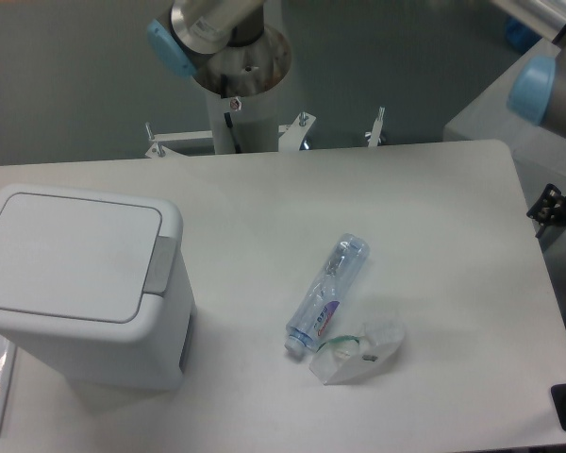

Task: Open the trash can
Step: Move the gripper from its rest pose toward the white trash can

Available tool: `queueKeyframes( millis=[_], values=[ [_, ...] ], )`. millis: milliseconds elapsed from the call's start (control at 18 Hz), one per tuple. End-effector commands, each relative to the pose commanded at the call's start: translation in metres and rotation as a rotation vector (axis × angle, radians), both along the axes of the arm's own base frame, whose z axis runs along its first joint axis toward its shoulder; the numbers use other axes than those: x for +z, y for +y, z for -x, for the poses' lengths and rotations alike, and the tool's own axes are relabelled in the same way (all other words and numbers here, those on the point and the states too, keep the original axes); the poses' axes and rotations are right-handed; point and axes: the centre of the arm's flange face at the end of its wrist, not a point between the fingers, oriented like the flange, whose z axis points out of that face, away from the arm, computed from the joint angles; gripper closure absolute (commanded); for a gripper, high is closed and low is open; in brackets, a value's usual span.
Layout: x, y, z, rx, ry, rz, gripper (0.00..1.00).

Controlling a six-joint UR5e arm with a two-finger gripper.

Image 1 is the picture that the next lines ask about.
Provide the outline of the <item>silver robot arm blue cap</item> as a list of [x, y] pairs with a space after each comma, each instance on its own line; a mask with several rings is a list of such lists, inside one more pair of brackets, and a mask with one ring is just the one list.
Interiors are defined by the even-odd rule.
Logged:
[[174, 1], [146, 28], [154, 54], [187, 78], [228, 47], [245, 47], [264, 32], [262, 1]]

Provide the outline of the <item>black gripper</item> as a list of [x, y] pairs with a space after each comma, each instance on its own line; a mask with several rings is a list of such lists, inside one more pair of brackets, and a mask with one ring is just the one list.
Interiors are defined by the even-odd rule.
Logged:
[[539, 225], [536, 237], [541, 237], [548, 227], [566, 227], [566, 195], [549, 183], [526, 215]]

